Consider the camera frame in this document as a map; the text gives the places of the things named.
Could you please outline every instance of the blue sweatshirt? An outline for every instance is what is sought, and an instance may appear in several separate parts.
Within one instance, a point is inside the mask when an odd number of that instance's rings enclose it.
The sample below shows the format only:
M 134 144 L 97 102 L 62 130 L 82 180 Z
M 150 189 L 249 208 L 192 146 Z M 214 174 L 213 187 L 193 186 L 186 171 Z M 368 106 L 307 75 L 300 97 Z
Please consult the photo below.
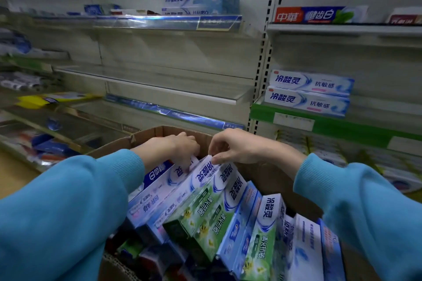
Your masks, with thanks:
M 105 240 L 123 222 L 128 192 L 144 172 L 129 150 L 71 157 L 0 200 L 0 280 L 96 281 Z M 326 224 L 383 280 L 422 278 L 422 205 L 373 169 L 343 169 L 311 154 L 294 191 L 319 205 Z

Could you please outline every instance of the price tag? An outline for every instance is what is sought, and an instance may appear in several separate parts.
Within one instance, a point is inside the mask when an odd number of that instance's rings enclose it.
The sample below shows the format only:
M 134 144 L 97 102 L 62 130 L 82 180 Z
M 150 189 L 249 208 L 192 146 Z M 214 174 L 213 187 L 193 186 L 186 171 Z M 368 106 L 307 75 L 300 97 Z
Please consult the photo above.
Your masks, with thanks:
M 276 112 L 274 114 L 273 123 L 286 127 L 312 131 L 312 129 L 314 128 L 315 120 Z
M 422 141 L 403 137 L 392 137 L 387 149 L 422 156 Z

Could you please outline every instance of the tan floor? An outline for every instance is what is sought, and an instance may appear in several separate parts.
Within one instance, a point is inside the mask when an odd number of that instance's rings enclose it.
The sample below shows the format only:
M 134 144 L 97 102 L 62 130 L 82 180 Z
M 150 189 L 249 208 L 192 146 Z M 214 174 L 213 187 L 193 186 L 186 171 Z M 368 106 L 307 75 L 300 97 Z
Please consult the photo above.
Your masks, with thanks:
M 39 173 L 0 150 L 0 199 L 32 181 Z

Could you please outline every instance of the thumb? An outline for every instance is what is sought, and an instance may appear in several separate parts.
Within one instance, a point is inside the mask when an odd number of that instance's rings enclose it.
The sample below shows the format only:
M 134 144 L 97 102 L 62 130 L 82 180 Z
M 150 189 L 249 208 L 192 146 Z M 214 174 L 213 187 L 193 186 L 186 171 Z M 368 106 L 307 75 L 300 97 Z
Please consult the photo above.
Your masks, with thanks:
M 233 150 L 217 153 L 212 157 L 211 163 L 213 165 L 220 165 L 222 163 L 234 161 L 236 153 Z

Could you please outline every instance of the person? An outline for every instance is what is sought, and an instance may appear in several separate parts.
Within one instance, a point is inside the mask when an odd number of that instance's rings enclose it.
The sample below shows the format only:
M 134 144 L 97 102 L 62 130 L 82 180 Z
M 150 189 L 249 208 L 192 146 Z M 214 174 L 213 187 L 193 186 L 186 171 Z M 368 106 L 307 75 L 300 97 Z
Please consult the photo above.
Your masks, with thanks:
M 193 136 L 181 133 L 97 160 L 71 157 L 0 200 L 0 280 L 97 280 L 105 240 L 125 218 L 128 193 L 167 159 L 187 168 L 199 150 Z M 294 179 L 294 191 L 324 211 L 325 223 L 381 279 L 422 280 L 422 205 L 370 167 L 339 168 L 239 129 L 216 134 L 209 154 L 213 164 L 280 167 Z

